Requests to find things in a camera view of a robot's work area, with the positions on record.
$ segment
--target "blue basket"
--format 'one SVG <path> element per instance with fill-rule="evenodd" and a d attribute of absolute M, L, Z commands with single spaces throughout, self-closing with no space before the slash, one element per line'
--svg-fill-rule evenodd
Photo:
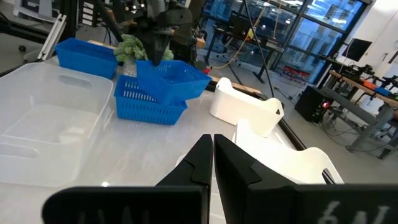
<path fill-rule="evenodd" d="M 211 80 L 177 60 L 161 61 L 158 66 L 142 60 L 137 60 L 136 64 L 139 87 L 163 105 L 199 97 Z"/>
<path fill-rule="evenodd" d="M 118 62 L 113 49 L 69 38 L 55 47 L 60 66 L 112 79 Z"/>
<path fill-rule="evenodd" d="M 158 104 L 138 87 L 137 78 L 120 75 L 114 91 L 118 118 L 174 125 L 187 109 L 185 101 L 169 106 Z"/>

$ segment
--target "transparent storage bin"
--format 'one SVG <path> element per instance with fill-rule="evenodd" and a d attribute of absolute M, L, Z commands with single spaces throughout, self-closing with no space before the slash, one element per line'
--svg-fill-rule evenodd
<path fill-rule="evenodd" d="M 0 78 L 0 182 L 72 181 L 105 128 L 112 81 L 44 63 Z"/>

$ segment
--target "table surface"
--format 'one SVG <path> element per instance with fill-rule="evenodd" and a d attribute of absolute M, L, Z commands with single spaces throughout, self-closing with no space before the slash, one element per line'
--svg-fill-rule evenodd
<path fill-rule="evenodd" d="M 225 31 L 224 29 L 221 29 L 221 28 L 215 27 L 215 26 L 214 26 L 214 28 L 216 29 L 217 32 L 220 32 L 220 33 L 226 34 L 226 35 L 230 35 L 231 37 L 237 38 L 239 40 L 243 40 L 241 37 L 238 37 L 238 36 L 234 35 L 231 32 Z M 254 41 L 254 40 L 249 40 L 249 41 L 246 41 L 246 42 L 248 42 L 250 44 L 256 44 L 257 45 L 257 42 Z M 267 43 L 265 45 L 260 41 L 260 45 L 261 45 L 261 47 L 268 48 L 268 49 L 271 49 L 271 50 L 275 50 L 275 51 L 277 51 L 279 53 L 283 53 L 284 52 L 284 49 L 282 47 L 278 47 L 276 44 L 273 44 L 272 42 L 269 42 L 269 41 L 267 41 Z"/>
<path fill-rule="evenodd" d="M 45 63 L 58 65 L 58 60 L 51 58 Z M 42 223 L 45 200 L 67 187 L 101 186 L 104 182 L 109 186 L 154 186 L 202 134 L 220 133 L 232 139 L 236 127 L 209 112 L 213 95 L 204 91 L 201 97 L 188 100 L 188 109 L 174 126 L 118 119 L 114 113 L 73 182 L 57 188 L 0 183 L 0 223 Z M 115 110 L 113 97 L 109 103 Z M 294 148 L 278 126 L 268 138 Z"/>
<path fill-rule="evenodd" d="M 336 71 L 329 71 L 329 73 L 330 73 L 331 75 L 337 77 L 337 78 L 340 78 L 340 77 L 341 77 L 341 75 L 340 75 L 339 73 L 337 73 Z M 361 84 L 359 84 L 359 83 L 357 83 L 357 82 L 355 82 L 355 81 L 353 81 L 353 80 L 351 80 L 351 79 L 349 79 L 349 78 L 347 78 L 347 77 L 343 77 L 343 78 L 341 78 L 341 79 L 342 79 L 344 82 L 346 82 L 346 83 L 348 83 L 348 84 L 350 84 L 350 85 L 353 85 L 353 86 L 355 86 L 356 88 L 359 88 L 360 90 L 363 90 L 363 91 L 365 91 L 366 93 L 368 93 L 368 94 L 370 94 L 370 95 L 375 94 L 375 91 L 373 91 L 373 90 L 371 90 L 371 89 L 369 89 L 369 88 L 366 88 L 365 86 L 363 86 L 363 85 L 361 85 Z M 376 93 L 374 96 L 375 96 L 376 98 L 379 98 L 380 100 L 384 101 L 384 102 L 387 103 L 388 105 L 390 105 L 390 106 L 392 106 L 392 107 L 395 107 L 395 108 L 398 108 L 398 101 L 393 100 L 393 99 L 390 99 L 390 98 L 385 97 L 385 96 L 383 96 L 383 95 L 380 95 L 380 94 L 378 94 L 378 93 Z"/>

